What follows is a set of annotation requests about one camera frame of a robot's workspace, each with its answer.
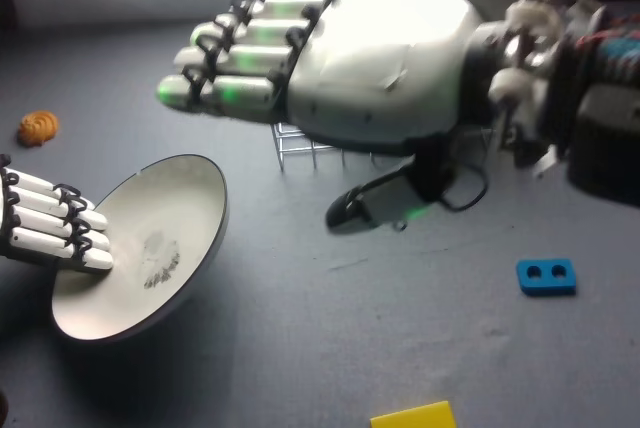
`blue block with two holes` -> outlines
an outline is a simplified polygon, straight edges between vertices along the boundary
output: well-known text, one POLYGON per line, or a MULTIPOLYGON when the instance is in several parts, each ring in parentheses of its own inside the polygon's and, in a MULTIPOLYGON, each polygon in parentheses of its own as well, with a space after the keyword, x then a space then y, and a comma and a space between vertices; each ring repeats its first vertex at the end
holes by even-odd
POLYGON ((571 260, 521 260, 516 266, 520 289, 528 296, 576 294, 576 274, 571 260))

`gray tabletop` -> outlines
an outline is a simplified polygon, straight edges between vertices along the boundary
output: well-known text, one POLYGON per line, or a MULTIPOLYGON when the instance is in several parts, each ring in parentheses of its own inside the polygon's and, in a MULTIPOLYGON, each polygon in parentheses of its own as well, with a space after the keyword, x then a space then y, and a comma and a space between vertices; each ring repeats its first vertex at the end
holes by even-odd
POLYGON ((287 159, 269 129, 189 117, 153 97, 190 26, 11 43, 0 59, 0 152, 99 201, 180 153, 224 171, 231 218, 192 298, 120 344, 65 342, 53 274, 0 260, 0 387, 9 426, 340 427, 440 400, 461 428, 635 426, 640 399, 636 210, 589 198, 562 169, 534 182, 489 160, 474 209, 402 234, 336 238, 328 204, 378 173, 367 157, 287 159), (49 109, 59 135, 14 141, 49 109), (579 293, 530 299, 515 264, 568 257, 579 293))

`robotic hand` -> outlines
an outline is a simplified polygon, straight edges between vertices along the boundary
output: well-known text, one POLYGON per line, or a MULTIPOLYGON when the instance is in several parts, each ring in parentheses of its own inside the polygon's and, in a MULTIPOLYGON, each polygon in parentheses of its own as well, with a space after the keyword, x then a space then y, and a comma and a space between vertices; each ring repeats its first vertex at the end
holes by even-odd
POLYGON ((113 266, 107 219, 75 188, 9 168, 0 155, 0 255, 47 264, 68 260, 65 268, 101 273, 113 266))
MULTIPOLYGON (((195 29, 174 60, 180 74, 157 94, 184 112, 286 122, 338 148, 411 156, 331 205, 329 230, 353 233, 411 219, 431 203, 455 212, 478 202, 487 177, 453 154, 460 127, 489 127, 504 114, 501 146, 517 167, 551 145, 563 156, 602 73, 593 60, 608 22, 595 0, 232 0, 228 13, 195 29), (453 206, 446 192, 460 168, 483 188, 453 206)), ((610 72, 602 81, 631 77, 610 72)), ((607 125, 596 112, 590 119, 607 125)), ((579 186, 603 177, 573 165, 579 186)))

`yellow block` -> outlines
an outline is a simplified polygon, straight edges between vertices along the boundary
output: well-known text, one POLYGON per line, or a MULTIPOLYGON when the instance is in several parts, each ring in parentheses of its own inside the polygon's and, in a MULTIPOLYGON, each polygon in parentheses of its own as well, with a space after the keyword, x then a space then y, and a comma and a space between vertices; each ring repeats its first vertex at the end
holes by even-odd
POLYGON ((456 428, 448 401, 371 418, 371 428, 456 428))

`orange shell-shaped toy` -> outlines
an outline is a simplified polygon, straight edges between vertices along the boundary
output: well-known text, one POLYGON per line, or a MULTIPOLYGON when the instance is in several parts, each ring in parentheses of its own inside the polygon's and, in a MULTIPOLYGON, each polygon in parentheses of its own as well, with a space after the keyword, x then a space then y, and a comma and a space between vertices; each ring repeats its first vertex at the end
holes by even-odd
POLYGON ((29 113, 20 123, 18 139, 25 146, 41 146, 58 132, 58 118, 50 111, 29 113))

